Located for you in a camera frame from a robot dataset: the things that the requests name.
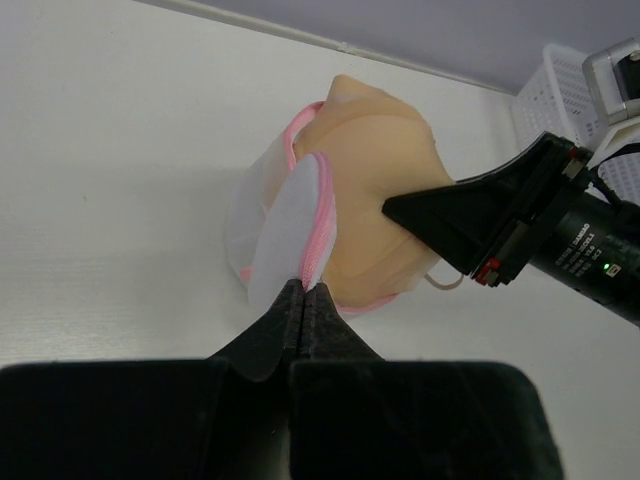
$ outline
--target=gray ceiling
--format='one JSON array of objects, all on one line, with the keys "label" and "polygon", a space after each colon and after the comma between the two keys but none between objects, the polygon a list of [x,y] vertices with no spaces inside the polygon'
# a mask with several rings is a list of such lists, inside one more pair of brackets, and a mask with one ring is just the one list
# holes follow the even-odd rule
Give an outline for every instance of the gray ceiling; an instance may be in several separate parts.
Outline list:
[{"label": "gray ceiling", "polygon": [[546,43],[595,52],[640,34],[639,0],[194,1],[511,91]]}]

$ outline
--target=red marking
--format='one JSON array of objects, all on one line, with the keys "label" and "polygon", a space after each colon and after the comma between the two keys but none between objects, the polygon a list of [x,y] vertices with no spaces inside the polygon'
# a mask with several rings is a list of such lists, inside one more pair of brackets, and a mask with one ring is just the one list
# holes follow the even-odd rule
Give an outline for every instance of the red marking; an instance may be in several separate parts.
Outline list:
[{"label": "red marking", "polygon": [[480,270],[478,275],[476,275],[474,280],[480,285],[486,285],[487,281],[485,280],[485,277],[487,276],[487,273],[492,270],[497,271],[500,268],[500,265],[502,265],[500,260],[497,258],[490,258],[487,263],[485,263],[484,267],[482,267],[482,270]]}]

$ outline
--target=black cable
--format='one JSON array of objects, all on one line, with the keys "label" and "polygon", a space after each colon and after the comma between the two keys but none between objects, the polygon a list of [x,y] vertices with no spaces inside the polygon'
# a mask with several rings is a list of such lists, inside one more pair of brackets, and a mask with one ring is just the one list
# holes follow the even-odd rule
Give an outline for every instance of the black cable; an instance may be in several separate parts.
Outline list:
[{"label": "black cable", "polygon": [[625,155],[632,155],[634,153],[640,153],[640,142],[625,145],[589,170],[589,173],[591,173],[591,181],[593,183],[593,186],[605,196],[605,198],[611,205],[619,206],[623,201],[600,176],[600,167],[607,163],[609,160],[613,160],[614,158],[622,157]]}]

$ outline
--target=white fabric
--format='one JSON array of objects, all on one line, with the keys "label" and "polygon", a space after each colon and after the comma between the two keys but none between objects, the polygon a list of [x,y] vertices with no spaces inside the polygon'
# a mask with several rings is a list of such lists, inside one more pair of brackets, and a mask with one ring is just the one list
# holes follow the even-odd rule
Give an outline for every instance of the white fabric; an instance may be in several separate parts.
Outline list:
[{"label": "white fabric", "polygon": [[[300,276],[300,262],[314,229],[320,199],[319,175],[318,160],[313,155],[305,156],[267,212],[249,280],[249,303],[258,314],[269,309],[288,280]],[[322,261],[316,265],[313,275],[316,282],[324,271],[335,237],[334,228],[324,246]]]},{"label": "white fabric", "polygon": [[225,223],[227,258],[236,275],[250,268],[265,221],[265,195],[277,190],[277,174],[286,170],[282,135],[243,174],[231,198]]}]

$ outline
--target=pink trim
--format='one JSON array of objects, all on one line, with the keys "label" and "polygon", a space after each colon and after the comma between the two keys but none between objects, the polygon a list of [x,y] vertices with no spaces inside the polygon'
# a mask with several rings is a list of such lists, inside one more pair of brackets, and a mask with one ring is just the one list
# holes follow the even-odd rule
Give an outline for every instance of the pink trim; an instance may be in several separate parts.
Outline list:
[{"label": "pink trim", "polygon": [[318,207],[313,220],[313,230],[307,241],[307,246],[300,259],[299,275],[302,286],[307,290],[311,286],[314,272],[322,260],[327,241],[336,220],[336,208],[333,197],[333,176],[331,163],[322,152],[313,152],[313,157],[318,164]]},{"label": "pink trim", "polygon": [[287,156],[287,166],[289,167],[289,171],[291,172],[296,167],[296,154],[293,151],[293,142],[296,138],[296,135],[302,130],[307,124],[313,120],[322,106],[324,102],[315,102],[302,110],[295,118],[291,121],[289,126],[284,131],[283,143],[284,143],[284,153]]},{"label": "pink trim", "polygon": [[251,267],[240,270],[240,278],[244,283],[249,283],[249,280],[251,280]]}]

